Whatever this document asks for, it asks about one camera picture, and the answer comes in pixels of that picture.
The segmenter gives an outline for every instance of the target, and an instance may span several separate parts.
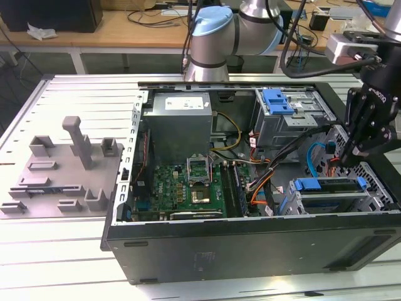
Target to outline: blue cable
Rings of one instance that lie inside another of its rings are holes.
[[[326,144],[323,144],[321,142],[314,142],[309,147],[309,149],[306,153],[306,163],[308,165],[308,168],[311,171],[311,174],[313,177],[318,177],[318,173],[316,172],[315,167],[313,166],[313,163],[312,163],[312,151],[315,148],[315,146],[326,147]]]

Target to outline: wooden desk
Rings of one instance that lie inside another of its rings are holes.
[[[333,0],[339,5],[349,6],[342,0]],[[299,7],[299,2],[287,1],[294,9]],[[317,6],[332,6],[326,0],[318,0],[305,6],[306,12],[311,13]],[[144,16],[142,22],[157,22],[169,19],[171,16]],[[307,21],[300,21],[303,26],[308,27],[310,14]],[[148,28],[131,23],[127,20],[124,11],[104,11],[103,20],[94,33],[71,33],[57,32],[58,37],[38,41],[25,32],[11,33],[6,30],[9,38],[25,52],[45,53],[69,53],[73,60],[77,74],[86,74],[85,64],[81,59],[82,53],[150,53],[150,54],[178,54],[181,52],[187,27],[181,20],[174,21],[178,26],[171,28]],[[324,50],[330,33],[340,28],[341,21],[329,20],[324,32],[316,32],[319,37],[317,50]],[[272,56],[280,55],[282,45],[271,53]],[[14,51],[14,47],[0,34],[0,51]],[[127,55],[123,56],[125,66],[128,65]]]

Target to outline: floor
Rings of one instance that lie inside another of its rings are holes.
[[[31,61],[44,74],[75,74],[71,58],[63,53],[32,53]],[[180,55],[129,55],[130,69],[124,70],[121,55],[118,54],[85,54],[83,60],[88,72],[92,74],[111,73],[179,73]],[[270,73],[273,70],[275,57],[246,56],[244,57],[243,73]],[[31,91],[40,81],[41,76],[29,64],[25,57],[18,60],[18,66],[0,69],[0,135],[11,123]],[[227,60],[229,72],[237,72],[237,58]],[[311,58],[305,70],[322,68],[328,64],[325,58]]]

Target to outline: expansion slot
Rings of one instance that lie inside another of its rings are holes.
[[[237,177],[234,172],[234,166],[224,166],[223,164],[220,164],[220,173],[227,217],[243,217],[243,208],[239,200],[241,199],[241,194],[239,194],[239,191],[237,190],[238,187],[241,189],[241,183],[239,182],[239,177]]]

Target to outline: blue plastic clip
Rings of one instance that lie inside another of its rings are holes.
[[[294,115],[295,113],[280,89],[263,89],[263,99],[272,115]]]
[[[294,181],[294,185],[295,185],[295,188],[297,191],[321,189],[319,181],[314,177],[306,177],[304,179],[297,179]]]
[[[364,191],[368,188],[368,183],[366,183],[366,180],[363,177],[357,177],[357,182]]]

